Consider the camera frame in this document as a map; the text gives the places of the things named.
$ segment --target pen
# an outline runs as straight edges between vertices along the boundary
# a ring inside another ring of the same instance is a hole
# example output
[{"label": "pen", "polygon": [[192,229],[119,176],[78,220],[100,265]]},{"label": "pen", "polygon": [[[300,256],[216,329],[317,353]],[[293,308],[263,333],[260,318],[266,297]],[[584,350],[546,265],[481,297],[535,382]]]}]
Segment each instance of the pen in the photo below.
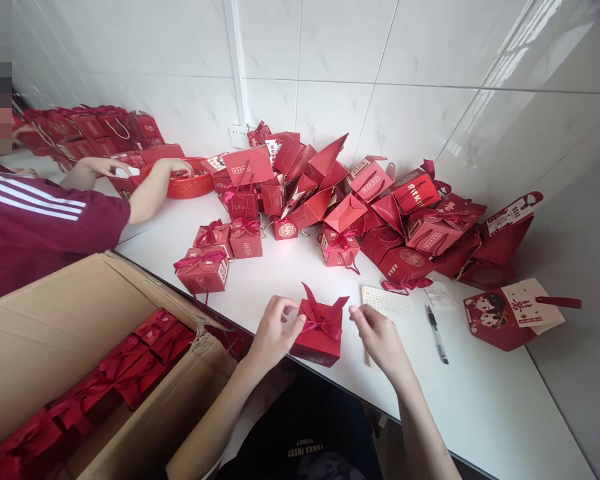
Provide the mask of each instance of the pen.
[{"label": "pen", "polygon": [[427,305],[427,312],[429,314],[429,323],[431,324],[431,329],[433,330],[433,338],[435,339],[435,347],[438,350],[438,355],[440,355],[440,360],[442,360],[442,363],[448,365],[449,359],[447,358],[447,354],[445,353],[445,348],[442,345],[442,338],[440,338],[440,332],[438,332],[438,323],[435,321],[435,317],[433,316],[431,307],[428,305]]}]

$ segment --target open cardboard box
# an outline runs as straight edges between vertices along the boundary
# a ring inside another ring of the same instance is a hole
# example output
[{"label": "open cardboard box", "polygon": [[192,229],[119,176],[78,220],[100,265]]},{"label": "open cardboard box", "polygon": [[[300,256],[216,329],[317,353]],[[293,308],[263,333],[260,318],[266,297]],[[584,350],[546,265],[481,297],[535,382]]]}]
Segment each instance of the open cardboard box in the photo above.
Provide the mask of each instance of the open cardboard box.
[{"label": "open cardboard box", "polygon": [[224,327],[109,252],[0,298],[0,441],[160,307],[197,332],[191,349],[138,410],[114,412],[57,478],[132,479],[164,467],[224,388],[235,360],[205,330]]}]

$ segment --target cartoon couple illustration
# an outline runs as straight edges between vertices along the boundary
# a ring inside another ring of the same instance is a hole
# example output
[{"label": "cartoon couple illustration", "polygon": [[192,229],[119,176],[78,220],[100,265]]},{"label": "cartoon couple illustration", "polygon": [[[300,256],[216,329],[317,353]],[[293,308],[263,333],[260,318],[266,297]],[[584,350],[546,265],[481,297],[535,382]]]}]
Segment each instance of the cartoon couple illustration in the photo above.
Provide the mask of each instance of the cartoon couple illustration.
[{"label": "cartoon couple illustration", "polygon": [[486,327],[500,328],[507,324],[508,315],[505,312],[507,301],[496,293],[485,293],[475,301],[468,299],[466,304],[472,305],[482,312],[480,322]]}]

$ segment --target striped sleeve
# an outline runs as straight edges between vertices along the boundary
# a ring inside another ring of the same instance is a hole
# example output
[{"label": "striped sleeve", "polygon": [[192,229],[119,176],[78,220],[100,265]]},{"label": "striped sleeve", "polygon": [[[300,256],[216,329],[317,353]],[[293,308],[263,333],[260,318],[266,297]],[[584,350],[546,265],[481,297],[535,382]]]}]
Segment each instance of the striped sleeve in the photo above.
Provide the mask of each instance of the striped sleeve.
[{"label": "striped sleeve", "polygon": [[88,255],[114,248],[129,214],[120,198],[0,175],[0,246]]}]

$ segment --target maroon shirt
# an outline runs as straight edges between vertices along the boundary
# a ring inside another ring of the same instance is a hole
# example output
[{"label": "maroon shirt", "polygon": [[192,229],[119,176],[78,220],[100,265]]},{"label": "maroon shirt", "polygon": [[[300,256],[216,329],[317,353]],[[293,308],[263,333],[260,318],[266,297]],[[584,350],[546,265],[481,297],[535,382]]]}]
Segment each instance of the maroon shirt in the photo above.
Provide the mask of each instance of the maroon shirt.
[{"label": "maroon shirt", "polygon": [[115,248],[130,212],[100,192],[0,174],[0,297]]}]

